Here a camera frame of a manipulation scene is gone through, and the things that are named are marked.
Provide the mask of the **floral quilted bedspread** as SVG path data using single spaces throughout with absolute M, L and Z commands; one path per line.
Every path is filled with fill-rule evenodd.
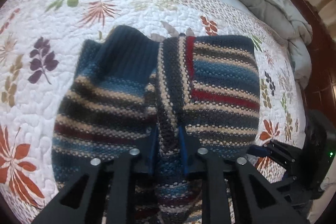
M 177 32 L 249 36 L 261 77 L 257 144 L 302 147 L 305 117 L 286 43 L 238 0 L 8 0 L 1 8 L 1 194 L 30 223 L 57 193 L 56 112 L 83 43 L 117 25 L 162 40 Z

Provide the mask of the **dark wooden bed frame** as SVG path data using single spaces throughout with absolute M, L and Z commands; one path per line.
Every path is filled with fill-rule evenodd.
M 307 0 L 291 0 L 313 30 L 307 46 L 312 73 L 305 89 L 305 103 L 310 109 L 323 112 L 335 123 L 335 43 L 316 9 Z

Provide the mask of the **striped knit sweater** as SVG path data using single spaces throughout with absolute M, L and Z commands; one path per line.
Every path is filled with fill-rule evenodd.
M 83 44 L 52 137 L 58 188 L 89 159 L 112 160 L 158 130 L 155 183 L 135 192 L 137 223 L 201 219 L 200 180 L 183 175 L 178 130 L 224 159 L 246 153 L 259 126 L 260 80 L 251 38 L 178 35 L 156 42 L 118 26 Z

